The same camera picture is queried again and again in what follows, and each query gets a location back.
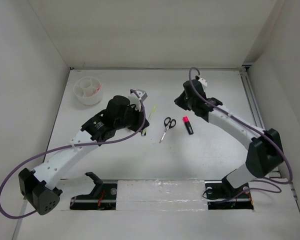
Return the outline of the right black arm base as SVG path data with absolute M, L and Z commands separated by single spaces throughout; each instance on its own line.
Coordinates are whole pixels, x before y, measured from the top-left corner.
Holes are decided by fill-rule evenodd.
M 207 200 L 208 210 L 254 210 L 249 191 L 246 190 L 238 195 L 244 189 L 249 188 L 248 183 L 239 188 L 233 188 L 224 177 L 222 180 L 206 180 L 204 185 L 202 197 Z

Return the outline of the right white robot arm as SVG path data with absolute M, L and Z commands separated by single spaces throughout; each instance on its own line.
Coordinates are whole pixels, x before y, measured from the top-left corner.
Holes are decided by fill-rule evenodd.
M 285 161 L 280 134 L 273 128 L 265 130 L 252 126 L 231 114 L 223 103 L 208 98 L 207 82 L 200 77 L 183 83 L 183 91 L 174 103 L 192 111 L 207 123 L 221 128 L 247 150 L 245 162 L 224 176 L 219 184 L 205 191 L 209 200 L 229 201 L 243 194 L 247 183 L 263 179 Z

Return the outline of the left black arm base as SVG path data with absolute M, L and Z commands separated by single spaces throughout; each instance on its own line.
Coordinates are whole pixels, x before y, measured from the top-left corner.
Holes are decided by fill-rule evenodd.
M 85 173 L 93 181 L 93 189 L 88 194 L 71 198 L 69 209 L 73 211 L 116 210 L 118 180 L 102 180 L 93 172 Z

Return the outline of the pink black highlighter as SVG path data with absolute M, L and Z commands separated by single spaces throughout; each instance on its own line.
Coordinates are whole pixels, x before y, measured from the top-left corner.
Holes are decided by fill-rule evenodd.
M 188 134 L 189 134 L 189 135 L 193 135 L 193 134 L 194 134 L 194 131 L 193 131 L 193 128 L 192 128 L 191 123 L 190 123 L 190 121 L 189 121 L 189 118 L 188 118 L 187 116 L 184 116 L 184 117 L 182 118 L 182 121 L 183 121 L 183 123 L 184 123 L 184 126 L 185 126 L 185 128 L 186 128 Z

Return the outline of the black handled scissors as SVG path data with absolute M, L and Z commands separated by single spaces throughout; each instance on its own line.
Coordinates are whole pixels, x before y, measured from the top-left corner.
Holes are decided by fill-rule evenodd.
M 176 120 L 171 117 L 166 117 L 164 119 L 164 131 L 163 131 L 162 137 L 160 138 L 159 143 L 161 143 L 163 141 L 168 130 L 175 127 L 176 123 L 177 123 Z

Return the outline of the pink red pen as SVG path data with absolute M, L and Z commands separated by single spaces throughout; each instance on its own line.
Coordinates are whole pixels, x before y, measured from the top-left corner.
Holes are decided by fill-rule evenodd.
M 87 87 L 87 88 L 84 88 L 84 94 L 83 96 L 85 98 L 89 98 L 89 97 L 92 97 L 93 95 L 95 95 L 99 90 L 100 88 L 102 87 L 102 85 L 99 85 L 98 87 Z

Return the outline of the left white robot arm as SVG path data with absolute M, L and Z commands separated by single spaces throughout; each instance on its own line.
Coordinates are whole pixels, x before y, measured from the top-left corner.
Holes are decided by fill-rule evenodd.
M 63 177 L 81 159 L 104 144 L 115 143 L 112 138 L 119 130 L 129 129 L 136 135 L 150 125 L 143 104 L 146 98 L 147 93 L 139 89 L 127 97 L 114 96 L 81 126 L 69 145 L 51 150 L 47 161 L 19 172 L 20 192 L 39 215 L 49 213 L 64 197 Z

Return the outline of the yellow green pen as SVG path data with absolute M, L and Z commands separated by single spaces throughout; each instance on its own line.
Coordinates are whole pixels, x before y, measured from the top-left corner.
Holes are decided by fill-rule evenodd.
M 156 105 L 153 106 L 153 108 L 152 108 L 152 110 L 151 110 L 151 112 L 150 112 L 150 114 L 149 114 L 149 116 L 148 116 L 148 120 L 149 120 L 149 121 L 150 121 L 150 119 L 152 118 L 152 116 L 153 116 L 155 110 L 156 110 Z

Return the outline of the blue black highlighter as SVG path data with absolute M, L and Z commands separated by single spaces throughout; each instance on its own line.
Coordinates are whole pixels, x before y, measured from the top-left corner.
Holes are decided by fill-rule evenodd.
M 145 128 L 145 129 L 142 130 L 141 135 L 146 136 L 146 134 L 147 134 L 147 129 Z

